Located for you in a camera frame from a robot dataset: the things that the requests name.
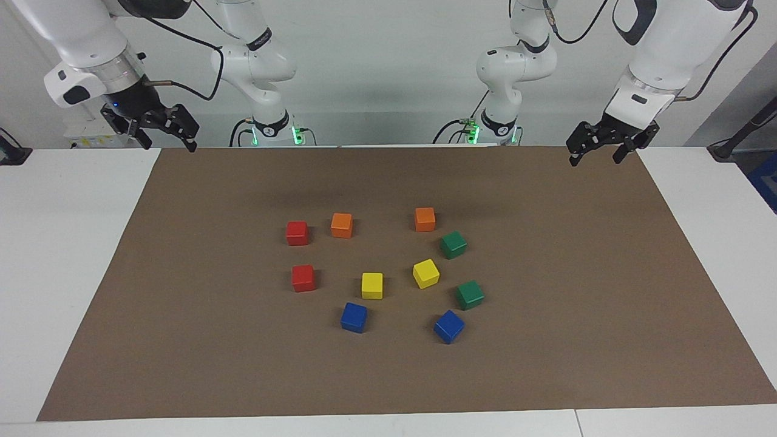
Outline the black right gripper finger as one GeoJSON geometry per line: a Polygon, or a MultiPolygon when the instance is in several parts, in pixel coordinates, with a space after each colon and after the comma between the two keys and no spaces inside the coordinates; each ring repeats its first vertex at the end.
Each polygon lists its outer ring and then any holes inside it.
{"type": "Polygon", "coordinates": [[[196,136],[200,125],[182,104],[165,108],[166,122],[164,133],[175,136],[182,141],[189,152],[197,150],[196,136]]]}
{"type": "Polygon", "coordinates": [[[127,130],[126,134],[128,138],[134,139],[144,150],[149,150],[152,147],[152,139],[143,130],[142,118],[126,118],[127,130]]]}

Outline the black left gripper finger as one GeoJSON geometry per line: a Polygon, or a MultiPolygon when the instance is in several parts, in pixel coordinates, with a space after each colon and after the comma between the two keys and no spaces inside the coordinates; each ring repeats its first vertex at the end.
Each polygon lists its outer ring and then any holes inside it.
{"type": "Polygon", "coordinates": [[[599,148],[599,139],[596,136],[595,126],[581,121],[567,138],[567,150],[569,151],[569,163],[576,167],[583,156],[599,148]]]}
{"type": "Polygon", "coordinates": [[[632,137],[624,137],[618,149],[613,153],[612,159],[616,165],[619,165],[632,152],[639,148],[639,142],[632,137]]]}

